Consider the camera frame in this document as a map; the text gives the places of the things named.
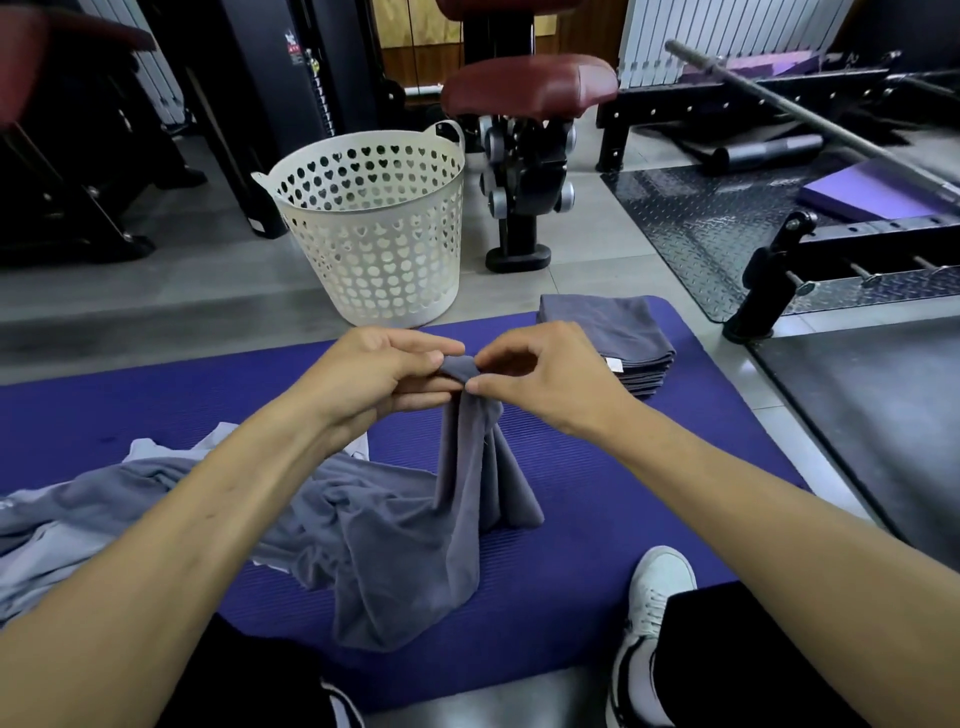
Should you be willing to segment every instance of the white radiator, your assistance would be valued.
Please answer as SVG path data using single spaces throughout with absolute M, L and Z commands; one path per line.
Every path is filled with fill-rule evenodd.
M 79 2 L 88 15 L 130 25 L 148 33 L 151 31 L 136 0 L 79 0 Z M 183 94 L 163 54 L 160 51 L 154 51 L 137 53 L 136 56 L 140 61 L 140 69 L 136 77 L 150 96 L 160 121 L 171 125 L 182 124 L 185 119 Z
M 684 62 L 670 38 L 711 56 L 826 52 L 853 0 L 630 0 L 620 42 L 620 88 L 674 84 Z

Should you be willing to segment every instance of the white pipe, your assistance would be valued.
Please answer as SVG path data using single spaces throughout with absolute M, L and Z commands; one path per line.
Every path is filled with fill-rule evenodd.
M 427 96 L 432 93 L 440 93 L 444 89 L 443 84 L 434 85 L 412 85 L 403 89 L 407 96 Z

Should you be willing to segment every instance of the person's left hand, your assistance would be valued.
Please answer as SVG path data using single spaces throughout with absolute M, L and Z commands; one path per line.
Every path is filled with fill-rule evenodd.
M 437 376 L 459 341 L 406 328 L 354 328 L 344 334 L 283 395 L 325 433 L 330 451 L 342 449 L 392 412 L 446 404 L 463 387 Z

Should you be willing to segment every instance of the person's right arm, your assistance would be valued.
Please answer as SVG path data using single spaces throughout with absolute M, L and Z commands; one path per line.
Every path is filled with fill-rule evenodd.
M 575 324 L 510 331 L 476 363 L 493 374 L 468 391 L 623 463 L 871 724 L 960 725 L 960 574 L 635 400 Z

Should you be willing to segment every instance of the hand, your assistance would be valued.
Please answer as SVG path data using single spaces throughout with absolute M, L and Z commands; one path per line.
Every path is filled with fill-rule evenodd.
M 348 331 L 283 395 L 306 404 L 330 452 L 342 449 L 392 412 L 446 404 L 459 382 L 436 376 L 459 341 L 405 328 Z
M 636 402 L 577 324 L 508 331 L 476 355 L 476 364 L 491 374 L 467 382 L 468 392 L 515 404 L 594 443 L 618 410 Z

